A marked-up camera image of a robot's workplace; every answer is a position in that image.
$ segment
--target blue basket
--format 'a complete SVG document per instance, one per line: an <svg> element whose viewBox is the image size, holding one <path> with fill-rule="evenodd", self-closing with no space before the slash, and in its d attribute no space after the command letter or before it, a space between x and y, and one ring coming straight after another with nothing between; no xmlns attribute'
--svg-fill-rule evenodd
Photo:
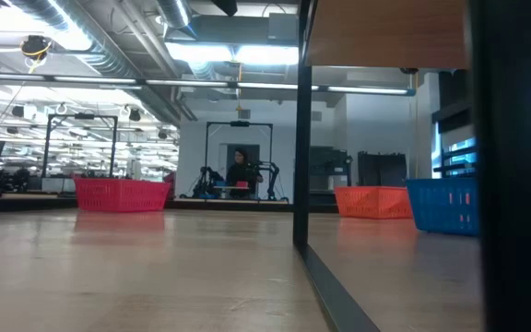
<svg viewBox="0 0 531 332"><path fill-rule="evenodd" d="M407 190L420 231L478 235L475 179L407 180Z"/></svg>

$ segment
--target wooden floor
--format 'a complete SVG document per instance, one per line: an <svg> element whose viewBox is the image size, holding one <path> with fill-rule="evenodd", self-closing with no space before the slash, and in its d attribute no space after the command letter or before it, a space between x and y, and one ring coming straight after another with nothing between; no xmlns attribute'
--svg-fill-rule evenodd
<svg viewBox="0 0 531 332"><path fill-rule="evenodd" d="M291 215L0 213L0 331L327 331Z"/></svg>
<svg viewBox="0 0 531 332"><path fill-rule="evenodd" d="M478 240L311 215L309 243L382 332L481 330Z"/></svg>

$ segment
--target person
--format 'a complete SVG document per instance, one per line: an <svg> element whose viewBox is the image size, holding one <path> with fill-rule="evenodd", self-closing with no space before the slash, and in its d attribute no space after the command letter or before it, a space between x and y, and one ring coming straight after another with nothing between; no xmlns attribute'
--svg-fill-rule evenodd
<svg viewBox="0 0 531 332"><path fill-rule="evenodd" d="M233 198L250 198L255 196L257 183L264 181L262 174L249 164L247 152L242 148L235 149L235 163L229 167L229 171L227 172L227 185L236 186L239 181L248 182L249 190L232 189L230 190L230 196Z"/></svg>

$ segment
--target wooden panel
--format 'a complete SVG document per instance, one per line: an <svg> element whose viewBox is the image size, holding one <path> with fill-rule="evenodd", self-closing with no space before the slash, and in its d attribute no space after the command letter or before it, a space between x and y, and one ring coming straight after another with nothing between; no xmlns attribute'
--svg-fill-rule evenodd
<svg viewBox="0 0 531 332"><path fill-rule="evenodd" d="M312 65L467 68L464 0L318 0Z"/></svg>

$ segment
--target orange basket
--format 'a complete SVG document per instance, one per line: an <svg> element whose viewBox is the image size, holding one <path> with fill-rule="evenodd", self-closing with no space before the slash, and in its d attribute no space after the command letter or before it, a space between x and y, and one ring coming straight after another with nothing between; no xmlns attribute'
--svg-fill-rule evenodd
<svg viewBox="0 0 531 332"><path fill-rule="evenodd" d="M158 211L171 184L125 179L75 178L80 209L103 212Z"/></svg>
<svg viewBox="0 0 531 332"><path fill-rule="evenodd" d="M371 219L413 218L406 188L337 187L336 201L343 217Z"/></svg>

